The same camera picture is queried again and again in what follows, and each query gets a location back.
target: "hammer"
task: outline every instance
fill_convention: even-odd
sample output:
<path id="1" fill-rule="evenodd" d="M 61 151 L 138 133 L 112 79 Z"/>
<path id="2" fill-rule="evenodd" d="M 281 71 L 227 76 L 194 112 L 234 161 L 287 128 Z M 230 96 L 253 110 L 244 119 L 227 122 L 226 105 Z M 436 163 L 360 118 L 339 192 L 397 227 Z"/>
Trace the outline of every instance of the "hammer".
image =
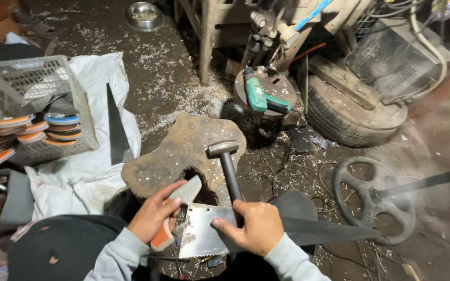
<path id="1" fill-rule="evenodd" d="M 234 164 L 230 153 L 239 149 L 239 142 L 236 139 L 224 140 L 214 144 L 210 144 L 207 149 L 208 156 L 214 158 L 220 157 L 222 163 L 223 175 L 225 175 L 225 182 L 227 183 L 228 194 L 230 200 L 234 202 L 236 199 L 244 201 L 241 191 L 239 190 L 239 184 L 237 183 L 237 177 L 235 176 Z"/>

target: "hammer head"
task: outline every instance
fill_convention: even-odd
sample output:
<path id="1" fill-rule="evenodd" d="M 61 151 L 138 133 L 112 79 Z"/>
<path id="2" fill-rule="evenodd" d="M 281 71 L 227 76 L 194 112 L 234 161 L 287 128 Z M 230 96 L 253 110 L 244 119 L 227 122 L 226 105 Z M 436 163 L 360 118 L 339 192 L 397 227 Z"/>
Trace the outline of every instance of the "hammer head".
<path id="1" fill-rule="evenodd" d="M 237 139 L 229 139 L 214 144 L 208 145 L 209 156 L 217 156 L 226 152 L 232 152 L 239 149 L 239 142 Z"/>

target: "stainless steel bowl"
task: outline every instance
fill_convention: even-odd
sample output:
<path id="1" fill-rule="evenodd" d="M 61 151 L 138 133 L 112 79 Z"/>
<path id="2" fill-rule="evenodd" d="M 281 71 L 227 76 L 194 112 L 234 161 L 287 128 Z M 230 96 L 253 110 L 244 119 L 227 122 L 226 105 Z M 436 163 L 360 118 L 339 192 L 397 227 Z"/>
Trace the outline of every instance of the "stainless steel bowl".
<path id="1" fill-rule="evenodd" d="M 155 18 L 145 20 L 144 15 L 155 14 Z M 159 30 L 163 24 L 163 15 L 153 4 L 147 2 L 137 2 L 131 4 L 126 10 L 126 20 L 131 28 L 143 32 L 154 32 Z"/>

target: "rubber tire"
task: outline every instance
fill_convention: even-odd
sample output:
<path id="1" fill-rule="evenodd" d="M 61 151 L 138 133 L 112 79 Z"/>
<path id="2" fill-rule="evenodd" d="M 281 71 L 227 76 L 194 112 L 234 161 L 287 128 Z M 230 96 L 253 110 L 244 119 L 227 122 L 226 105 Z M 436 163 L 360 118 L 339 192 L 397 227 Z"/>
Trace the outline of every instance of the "rubber tire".
<path id="1" fill-rule="evenodd" d="M 314 76 L 308 81 L 307 122 L 323 137 L 350 148 L 365 148 L 382 144 L 398 127 L 375 130 L 343 118 L 322 99 L 314 87 Z"/>

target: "orange cord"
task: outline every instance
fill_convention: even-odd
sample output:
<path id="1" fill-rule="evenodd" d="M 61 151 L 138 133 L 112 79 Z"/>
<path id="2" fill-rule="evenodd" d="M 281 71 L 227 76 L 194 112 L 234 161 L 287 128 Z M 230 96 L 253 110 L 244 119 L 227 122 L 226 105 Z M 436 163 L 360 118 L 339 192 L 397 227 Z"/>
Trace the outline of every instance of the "orange cord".
<path id="1" fill-rule="evenodd" d="M 320 43 L 320 44 L 315 45 L 315 46 L 313 46 L 312 48 L 310 48 L 310 49 L 304 51 L 303 53 L 301 53 L 301 54 L 295 56 L 295 58 L 292 59 L 291 63 L 289 64 L 289 67 L 291 67 L 291 64 L 292 64 L 293 62 L 295 62 L 295 61 L 297 61 L 297 60 L 303 58 L 304 55 L 306 55 L 306 54 L 308 54 L 308 53 L 310 53 L 310 52 L 313 52 L 313 51 L 315 51 L 315 50 L 318 49 L 318 48 L 324 47 L 325 45 L 326 45 L 326 42 Z"/>

